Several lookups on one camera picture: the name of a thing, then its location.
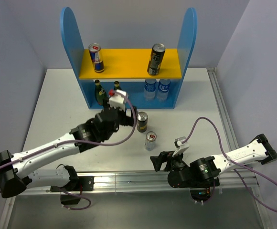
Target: energy drink can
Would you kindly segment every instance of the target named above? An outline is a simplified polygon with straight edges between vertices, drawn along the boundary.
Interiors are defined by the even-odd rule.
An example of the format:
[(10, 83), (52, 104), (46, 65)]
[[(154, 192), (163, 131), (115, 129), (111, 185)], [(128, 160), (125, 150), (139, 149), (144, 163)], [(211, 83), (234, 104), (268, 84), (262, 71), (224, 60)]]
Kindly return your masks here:
[(147, 150), (153, 150), (154, 147), (156, 147), (156, 139), (157, 135), (153, 131), (149, 131), (146, 134), (146, 139), (145, 139), (145, 149)]
[(94, 71), (97, 73), (103, 72), (104, 60), (101, 55), (101, 47), (99, 44), (93, 43), (89, 45), (89, 52), (93, 63)]
[(141, 111), (137, 115), (137, 129), (139, 132), (143, 133), (147, 130), (148, 115)]
[(150, 75), (157, 75), (159, 74), (160, 67), (162, 64), (162, 60), (165, 53), (165, 46), (164, 44), (154, 44), (151, 49), (150, 59), (148, 63), (147, 72)]

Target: blue shelf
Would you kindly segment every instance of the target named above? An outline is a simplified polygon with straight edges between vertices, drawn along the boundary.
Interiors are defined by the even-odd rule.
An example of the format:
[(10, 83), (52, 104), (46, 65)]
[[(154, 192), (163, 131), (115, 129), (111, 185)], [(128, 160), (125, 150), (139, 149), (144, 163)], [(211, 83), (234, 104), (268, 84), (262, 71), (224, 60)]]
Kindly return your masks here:
[[(81, 88), (89, 109), (101, 109), (94, 97), (95, 84), (93, 80), (79, 79), (84, 56), (84, 46), (77, 26), (76, 18), (69, 7), (65, 7), (60, 15), (60, 30), (65, 52), (71, 63), (78, 84)], [(180, 37), (177, 45), (179, 65), (182, 78), (172, 80), (168, 98), (165, 102), (157, 99), (147, 102), (144, 99), (144, 82), (120, 82), (121, 88), (129, 94), (129, 99), (138, 109), (172, 109), (175, 107), (185, 73), (192, 56), (197, 34), (197, 15), (194, 8), (188, 8), (183, 19)], [(108, 92), (113, 88), (113, 83), (101, 82)]]

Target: green bottle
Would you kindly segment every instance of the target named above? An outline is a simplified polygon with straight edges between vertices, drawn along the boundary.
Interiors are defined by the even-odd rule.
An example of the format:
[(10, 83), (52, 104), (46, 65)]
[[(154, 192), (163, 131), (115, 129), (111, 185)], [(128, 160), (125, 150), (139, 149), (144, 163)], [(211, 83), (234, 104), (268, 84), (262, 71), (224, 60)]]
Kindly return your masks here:
[(114, 82), (114, 90), (121, 90), (121, 87), (119, 86), (119, 81)]
[(99, 80), (95, 80), (95, 98), (99, 105), (103, 105), (103, 99), (107, 98), (107, 93)]

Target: white can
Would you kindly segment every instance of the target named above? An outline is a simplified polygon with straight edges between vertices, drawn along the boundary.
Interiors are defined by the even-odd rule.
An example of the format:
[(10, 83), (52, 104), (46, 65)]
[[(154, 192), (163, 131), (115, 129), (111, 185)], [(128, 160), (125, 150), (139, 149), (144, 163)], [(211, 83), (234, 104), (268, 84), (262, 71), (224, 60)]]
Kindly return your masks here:
[(145, 149), (147, 150), (153, 150), (154, 147), (156, 146), (156, 139), (157, 135), (153, 131), (149, 131), (146, 134), (146, 139), (145, 139)]

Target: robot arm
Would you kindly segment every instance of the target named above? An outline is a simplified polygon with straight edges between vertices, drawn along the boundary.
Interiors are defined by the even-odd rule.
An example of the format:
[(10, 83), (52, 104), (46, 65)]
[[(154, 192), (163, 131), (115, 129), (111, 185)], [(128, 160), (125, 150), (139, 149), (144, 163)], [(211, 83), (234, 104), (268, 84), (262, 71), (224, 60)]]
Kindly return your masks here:
[[(124, 91), (118, 90), (118, 92), (125, 97), (128, 96)], [(8, 150), (1, 152), (0, 166), (19, 160), (19, 162), (0, 170), (2, 197), (13, 197), (32, 187), (57, 186), (63, 187), (67, 191), (73, 190), (79, 182), (73, 167), (65, 166), (56, 170), (38, 169), (62, 157), (82, 153), (97, 146), (77, 141), (101, 143), (108, 140), (114, 132), (117, 132), (119, 125), (133, 126), (135, 118), (132, 113), (131, 117), (126, 115), (125, 103), (125, 98), (115, 94), (104, 100), (104, 109), (94, 118), (78, 125), (60, 138), (25, 152), (15, 154), (11, 154)], [(35, 152), (46, 148), (49, 149), (35, 154)], [(31, 157), (23, 160), (23, 157), (28, 155)]]
[(162, 163), (167, 162), (164, 171), (169, 171), (168, 183), (171, 187), (209, 188), (219, 182), (217, 177), (227, 171), (237, 168), (229, 160), (239, 164), (251, 163), (266, 164), (277, 160), (277, 153), (269, 144), (264, 134), (258, 135), (252, 142), (242, 148), (233, 150), (223, 155), (212, 155), (200, 158), (188, 166), (183, 159), (183, 152), (189, 147), (188, 143), (182, 143), (185, 137), (175, 140), (176, 151), (161, 152), (159, 156), (151, 156), (155, 171), (159, 171)]

